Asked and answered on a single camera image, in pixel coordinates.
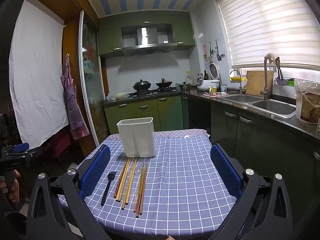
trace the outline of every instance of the glass door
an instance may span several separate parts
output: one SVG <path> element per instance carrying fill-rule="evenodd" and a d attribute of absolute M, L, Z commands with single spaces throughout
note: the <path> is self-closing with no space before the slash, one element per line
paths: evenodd
<path fill-rule="evenodd" d="M 108 125 L 103 108 L 100 56 L 98 54 L 97 30 L 81 11 L 79 26 L 79 65 L 82 91 L 90 128 L 96 145 L 106 139 Z"/>

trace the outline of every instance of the gas stove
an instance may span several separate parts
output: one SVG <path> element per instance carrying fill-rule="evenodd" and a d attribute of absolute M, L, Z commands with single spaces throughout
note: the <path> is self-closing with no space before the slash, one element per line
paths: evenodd
<path fill-rule="evenodd" d="M 143 97 L 146 95 L 153 95 L 153 94 L 161 94 L 161 93 L 168 93 L 168 92 L 177 92 L 178 90 L 173 87 L 167 87 L 167 88 L 158 88 L 154 90 L 143 90 L 143 91 L 137 91 L 133 93 L 133 97 Z"/>

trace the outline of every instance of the white rice cooker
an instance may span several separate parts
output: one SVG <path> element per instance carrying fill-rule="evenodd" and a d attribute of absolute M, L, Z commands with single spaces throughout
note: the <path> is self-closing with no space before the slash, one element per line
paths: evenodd
<path fill-rule="evenodd" d="M 197 89 L 200 91 L 209 91 L 211 87 L 219 87 L 219 71 L 217 68 L 217 65 L 212 62 L 212 58 L 209 57 L 209 73 L 212 79 L 210 80 L 204 80 L 199 79 L 197 83 Z"/>

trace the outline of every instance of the white grid pattern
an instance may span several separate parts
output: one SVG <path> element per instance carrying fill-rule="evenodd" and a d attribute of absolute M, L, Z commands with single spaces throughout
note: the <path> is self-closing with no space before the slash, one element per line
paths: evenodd
<path fill-rule="evenodd" d="M 236 199 L 229 195 L 210 159 L 211 143 L 206 135 L 191 138 L 156 138 L 156 156 L 139 158 L 138 165 L 148 162 L 143 214 L 135 218 L 133 205 L 121 210 L 113 198 L 117 181 L 126 161 L 121 140 L 106 139 L 111 158 L 93 194 L 85 199 L 90 211 L 112 233 L 129 239 L 190 239 L 210 235 L 216 230 Z M 106 204 L 100 201 L 108 183 L 107 175 L 117 171 L 111 183 Z M 130 201 L 135 201 L 132 184 Z M 64 196 L 60 202 L 67 206 Z"/>

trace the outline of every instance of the stainless steel sink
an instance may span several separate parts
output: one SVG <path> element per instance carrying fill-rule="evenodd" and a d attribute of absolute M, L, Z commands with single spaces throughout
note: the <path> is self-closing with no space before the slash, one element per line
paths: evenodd
<path fill-rule="evenodd" d="M 296 111 L 294 106 L 274 100 L 263 100 L 252 105 L 282 115 L 290 115 Z"/>
<path fill-rule="evenodd" d="M 227 100 L 239 102 L 239 103 L 251 103 L 251 102 L 257 102 L 259 100 L 262 100 L 261 97 L 256 97 L 252 95 L 230 95 L 222 97 Z"/>

